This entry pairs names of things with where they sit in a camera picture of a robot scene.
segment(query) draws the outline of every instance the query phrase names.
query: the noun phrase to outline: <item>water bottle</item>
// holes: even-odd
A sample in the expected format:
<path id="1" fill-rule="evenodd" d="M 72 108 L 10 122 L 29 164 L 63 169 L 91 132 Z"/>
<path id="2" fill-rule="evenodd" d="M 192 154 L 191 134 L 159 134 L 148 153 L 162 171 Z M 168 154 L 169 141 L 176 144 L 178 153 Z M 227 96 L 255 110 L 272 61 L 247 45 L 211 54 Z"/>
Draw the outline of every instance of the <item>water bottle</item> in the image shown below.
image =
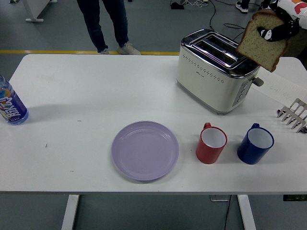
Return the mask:
<path id="1" fill-rule="evenodd" d="M 26 121 L 29 112 L 11 84 L 0 74 L 0 113 L 10 125 Z"/>

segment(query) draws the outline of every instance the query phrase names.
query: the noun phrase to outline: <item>paper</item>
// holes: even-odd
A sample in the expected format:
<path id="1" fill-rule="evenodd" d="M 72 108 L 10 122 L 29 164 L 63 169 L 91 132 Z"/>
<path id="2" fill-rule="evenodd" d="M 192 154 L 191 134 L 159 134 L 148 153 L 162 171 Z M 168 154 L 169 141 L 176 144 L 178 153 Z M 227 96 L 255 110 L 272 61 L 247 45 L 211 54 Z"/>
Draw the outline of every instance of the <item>paper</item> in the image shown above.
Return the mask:
<path id="1" fill-rule="evenodd" d="M 260 87 L 252 84 L 252 88 L 290 107 L 296 98 L 307 103 L 307 89 L 292 83 L 291 81 L 274 73 L 266 74 L 259 70 L 257 77 L 264 81 Z"/>

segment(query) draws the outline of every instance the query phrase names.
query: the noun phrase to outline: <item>plate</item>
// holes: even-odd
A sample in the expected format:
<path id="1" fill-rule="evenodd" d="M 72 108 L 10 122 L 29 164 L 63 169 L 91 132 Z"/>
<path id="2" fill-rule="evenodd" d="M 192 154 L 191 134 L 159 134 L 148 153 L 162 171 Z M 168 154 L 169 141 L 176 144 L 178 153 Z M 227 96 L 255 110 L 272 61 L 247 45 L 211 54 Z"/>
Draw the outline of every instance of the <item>plate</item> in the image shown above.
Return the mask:
<path id="1" fill-rule="evenodd" d="M 139 121 L 124 127 L 112 144 L 112 159 L 117 169 L 139 181 L 164 176 L 174 167 L 178 156 L 175 135 L 153 121 Z"/>

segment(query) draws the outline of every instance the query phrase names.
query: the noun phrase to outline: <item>silver toaster top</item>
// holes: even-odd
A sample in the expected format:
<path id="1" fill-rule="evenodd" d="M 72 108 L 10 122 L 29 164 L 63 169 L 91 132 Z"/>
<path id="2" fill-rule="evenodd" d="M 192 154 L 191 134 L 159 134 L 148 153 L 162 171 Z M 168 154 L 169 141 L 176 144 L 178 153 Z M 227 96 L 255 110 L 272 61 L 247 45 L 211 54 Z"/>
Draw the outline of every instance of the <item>silver toaster top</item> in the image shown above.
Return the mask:
<path id="1" fill-rule="evenodd" d="M 181 41 L 181 46 L 212 68 L 230 78 L 245 78 L 260 66 L 236 52 L 238 43 L 213 31 L 202 29 Z"/>

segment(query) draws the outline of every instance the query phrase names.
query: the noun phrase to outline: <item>toast rack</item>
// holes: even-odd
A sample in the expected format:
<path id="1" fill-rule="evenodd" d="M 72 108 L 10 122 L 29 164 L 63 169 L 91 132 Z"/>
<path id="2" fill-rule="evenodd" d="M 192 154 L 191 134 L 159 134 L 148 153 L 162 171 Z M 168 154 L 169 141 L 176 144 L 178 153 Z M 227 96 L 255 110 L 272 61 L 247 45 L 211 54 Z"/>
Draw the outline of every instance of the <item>toast rack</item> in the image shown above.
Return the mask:
<path id="1" fill-rule="evenodd" d="M 284 115 L 282 122 L 288 119 L 286 125 L 289 125 L 294 122 L 291 129 L 298 127 L 296 133 L 307 133 L 306 118 L 307 118 L 307 104 L 300 100 L 299 98 L 295 99 L 292 105 L 288 108 L 284 106 L 282 109 L 277 110 L 277 117 Z"/>

